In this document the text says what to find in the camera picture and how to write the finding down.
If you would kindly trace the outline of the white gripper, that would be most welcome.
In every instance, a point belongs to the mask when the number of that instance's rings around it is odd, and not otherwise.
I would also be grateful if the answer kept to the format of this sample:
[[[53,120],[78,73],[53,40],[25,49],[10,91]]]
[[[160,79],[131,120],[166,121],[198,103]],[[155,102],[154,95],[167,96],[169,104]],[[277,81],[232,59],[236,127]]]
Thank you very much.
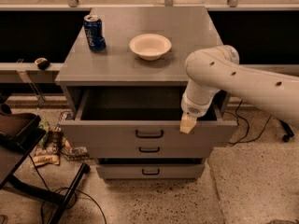
[[[210,108],[211,100],[201,104],[191,101],[184,93],[181,100],[181,108],[184,112],[181,117],[180,131],[189,133],[196,125],[197,118],[203,117]]]

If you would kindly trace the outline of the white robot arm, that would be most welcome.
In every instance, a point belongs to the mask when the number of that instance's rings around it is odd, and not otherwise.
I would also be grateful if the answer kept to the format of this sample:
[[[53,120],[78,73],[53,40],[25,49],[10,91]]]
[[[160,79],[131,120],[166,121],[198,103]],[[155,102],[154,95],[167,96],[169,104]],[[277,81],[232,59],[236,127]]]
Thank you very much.
[[[185,70],[189,82],[181,108],[189,119],[203,117],[214,95],[223,90],[299,127],[299,77],[244,67],[231,46],[191,53]]]

